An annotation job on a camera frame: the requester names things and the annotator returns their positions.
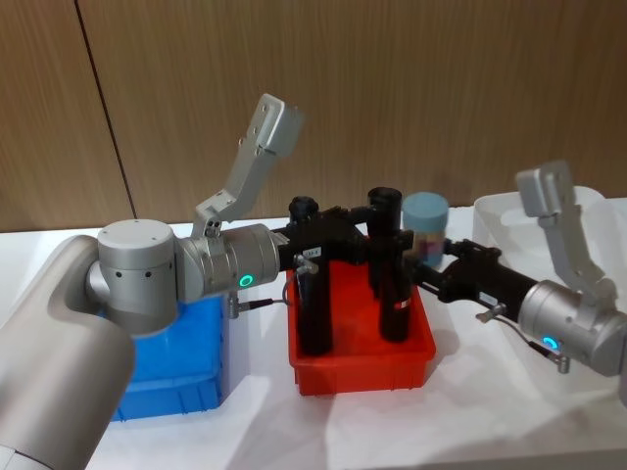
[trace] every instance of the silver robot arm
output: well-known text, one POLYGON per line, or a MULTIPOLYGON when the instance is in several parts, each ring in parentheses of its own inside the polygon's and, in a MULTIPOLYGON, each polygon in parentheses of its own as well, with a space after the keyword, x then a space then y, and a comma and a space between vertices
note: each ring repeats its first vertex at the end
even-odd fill
POLYGON ((602 375, 620 374, 619 396, 627 406, 627 315, 615 307, 616 286, 590 259, 568 165, 544 164, 518 173, 516 181, 525 212, 538 217, 555 272, 567 286, 536 284, 520 308, 520 328, 602 375))
POLYGON ((46 261, 0 328, 0 470, 84 468, 130 380, 131 337, 167 328, 177 301, 276 278, 283 239, 261 224, 219 229, 252 207, 302 123, 296 109, 262 97, 226 187, 196 208, 191 237, 125 220, 97 241, 70 239, 46 261))

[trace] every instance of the gray cylindrical motor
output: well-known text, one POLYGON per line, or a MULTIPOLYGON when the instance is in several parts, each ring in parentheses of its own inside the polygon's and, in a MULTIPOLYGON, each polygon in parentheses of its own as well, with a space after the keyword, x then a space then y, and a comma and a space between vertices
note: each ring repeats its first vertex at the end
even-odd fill
POLYGON ((98 234, 100 269, 107 286, 91 289, 107 318, 133 336, 155 334, 176 319, 174 234, 157 220, 123 220, 98 234))

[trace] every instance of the white table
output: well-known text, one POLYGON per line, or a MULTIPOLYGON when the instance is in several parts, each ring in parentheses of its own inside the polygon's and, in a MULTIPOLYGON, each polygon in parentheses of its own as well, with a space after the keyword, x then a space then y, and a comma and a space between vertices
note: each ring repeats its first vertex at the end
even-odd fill
MULTIPOLYGON (((472 208, 453 209, 450 219, 449 237, 470 237, 472 208)), ((59 242, 96 232, 0 234, 0 321, 59 242)), ((241 297, 278 298, 283 282, 241 297)), ((627 468, 617 379, 571 386, 499 324, 475 320, 478 305, 421 294, 438 348, 422 389, 301 397, 287 359, 286 309, 271 305, 229 322, 231 391, 219 409, 113 423, 88 468, 627 468)))

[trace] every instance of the blue cap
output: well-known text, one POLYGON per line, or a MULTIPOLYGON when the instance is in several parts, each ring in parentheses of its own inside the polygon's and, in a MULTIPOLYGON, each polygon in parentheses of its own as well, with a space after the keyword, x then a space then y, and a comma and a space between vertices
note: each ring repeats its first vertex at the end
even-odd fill
POLYGON ((414 232, 442 232, 449 220, 449 202, 436 193, 414 193, 403 201, 403 225, 414 232))

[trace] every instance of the green indicator light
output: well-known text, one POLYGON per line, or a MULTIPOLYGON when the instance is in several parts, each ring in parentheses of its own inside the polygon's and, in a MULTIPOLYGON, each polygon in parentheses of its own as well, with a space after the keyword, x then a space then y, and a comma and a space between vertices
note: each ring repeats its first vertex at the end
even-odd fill
POLYGON ((250 274, 245 274, 239 280, 239 287, 248 287, 255 281, 255 278, 250 274))

